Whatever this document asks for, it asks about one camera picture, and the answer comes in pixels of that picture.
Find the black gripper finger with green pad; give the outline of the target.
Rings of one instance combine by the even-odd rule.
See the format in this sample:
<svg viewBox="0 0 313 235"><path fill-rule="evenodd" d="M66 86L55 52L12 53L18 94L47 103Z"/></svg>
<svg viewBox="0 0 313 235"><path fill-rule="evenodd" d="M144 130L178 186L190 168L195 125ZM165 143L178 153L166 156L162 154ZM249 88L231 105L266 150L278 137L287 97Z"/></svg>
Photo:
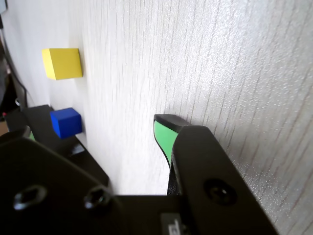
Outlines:
<svg viewBox="0 0 313 235"><path fill-rule="evenodd" d="M209 128L176 115L156 114L154 137L170 164L170 181L177 182L186 200L191 233L277 233Z"/></svg>
<svg viewBox="0 0 313 235"><path fill-rule="evenodd" d="M14 131L9 131L1 135L0 144L1 145L17 144L23 140L36 142L33 132L31 131L29 126L25 126L23 128L20 128Z"/></svg>

